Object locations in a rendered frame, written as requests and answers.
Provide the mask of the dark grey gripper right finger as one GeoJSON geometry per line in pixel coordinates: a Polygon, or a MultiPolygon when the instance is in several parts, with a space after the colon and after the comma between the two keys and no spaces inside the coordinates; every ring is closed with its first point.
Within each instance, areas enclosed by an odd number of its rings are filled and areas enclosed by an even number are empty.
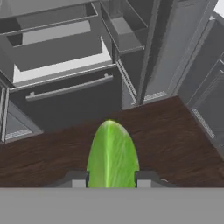
{"type": "Polygon", "coordinates": [[[137,188],[176,187],[168,180],[160,178],[155,171],[135,171],[137,188]]]}

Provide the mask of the dark grey fridge freezer drawer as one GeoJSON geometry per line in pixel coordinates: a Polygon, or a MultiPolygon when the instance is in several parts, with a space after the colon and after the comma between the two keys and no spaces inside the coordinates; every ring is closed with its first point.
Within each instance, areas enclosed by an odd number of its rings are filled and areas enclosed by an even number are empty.
{"type": "Polygon", "coordinates": [[[10,91],[10,100],[44,132],[73,127],[85,121],[100,119],[121,109],[122,76],[117,65],[95,69],[88,73],[69,75],[57,80],[17,87],[10,91]],[[104,74],[112,81],[87,87],[68,94],[36,101],[27,101],[31,92],[41,94],[97,80],[104,74]]]}

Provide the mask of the grey fridge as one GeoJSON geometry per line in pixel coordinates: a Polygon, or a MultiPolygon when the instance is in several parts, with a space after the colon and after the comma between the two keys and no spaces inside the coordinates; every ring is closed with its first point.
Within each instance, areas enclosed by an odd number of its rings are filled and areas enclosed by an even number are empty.
{"type": "Polygon", "coordinates": [[[99,0],[0,0],[0,78],[6,85],[111,63],[99,0]]]}

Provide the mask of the dark grey tall cupboard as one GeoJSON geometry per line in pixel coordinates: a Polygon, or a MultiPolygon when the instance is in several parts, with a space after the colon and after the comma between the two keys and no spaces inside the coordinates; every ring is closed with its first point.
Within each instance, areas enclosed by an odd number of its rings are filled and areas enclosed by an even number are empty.
{"type": "Polygon", "coordinates": [[[178,96],[224,160],[224,17],[217,12],[208,19],[178,96]]]}

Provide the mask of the grey fridge door with bins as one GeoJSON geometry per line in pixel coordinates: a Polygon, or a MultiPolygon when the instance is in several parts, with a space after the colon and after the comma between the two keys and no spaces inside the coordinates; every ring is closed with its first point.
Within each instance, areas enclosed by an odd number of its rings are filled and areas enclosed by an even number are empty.
{"type": "Polygon", "coordinates": [[[169,98],[218,0],[100,0],[122,108],[169,98]]]}

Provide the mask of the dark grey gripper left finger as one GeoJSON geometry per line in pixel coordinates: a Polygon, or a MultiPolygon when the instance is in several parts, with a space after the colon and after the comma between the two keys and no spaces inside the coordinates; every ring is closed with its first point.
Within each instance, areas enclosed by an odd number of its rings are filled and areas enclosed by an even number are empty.
{"type": "Polygon", "coordinates": [[[54,181],[47,187],[86,188],[88,186],[88,171],[69,171],[63,178],[54,181]]]}

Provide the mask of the green lemon wedge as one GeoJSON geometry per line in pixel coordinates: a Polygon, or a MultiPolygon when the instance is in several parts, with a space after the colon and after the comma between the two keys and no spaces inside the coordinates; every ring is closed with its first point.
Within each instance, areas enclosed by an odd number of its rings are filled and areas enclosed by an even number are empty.
{"type": "Polygon", "coordinates": [[[129,132],[113,120],[95,132],[87,160],[90,188],[135,188],[140,170],[136,147],[129,132]]]}

